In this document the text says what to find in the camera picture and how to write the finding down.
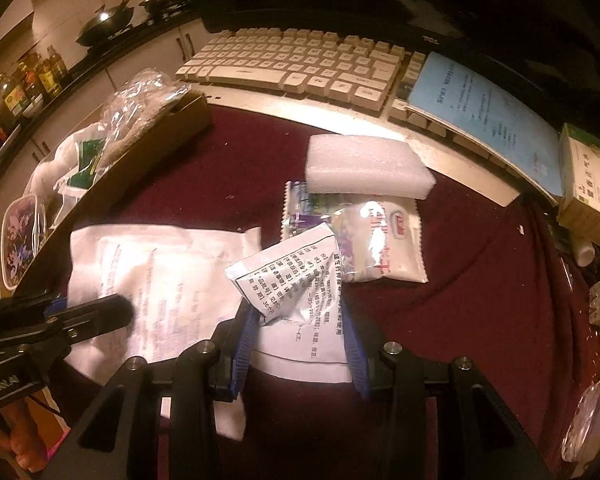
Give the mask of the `left hand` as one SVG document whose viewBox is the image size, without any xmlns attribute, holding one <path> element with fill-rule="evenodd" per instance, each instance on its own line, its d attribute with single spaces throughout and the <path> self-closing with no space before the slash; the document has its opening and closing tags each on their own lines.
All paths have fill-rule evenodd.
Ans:
<svg viewBox="0 0 600 480">
<path fill-rule="evenodd" d="M 20 399 L 8 404 L 1 414 L 12 426 L 9 432 L 0 429 L 0 453 L 12 456 L 24 470 L 42 471 L 48 463 L 47 450 L 27 402 Z"/>
</svg>

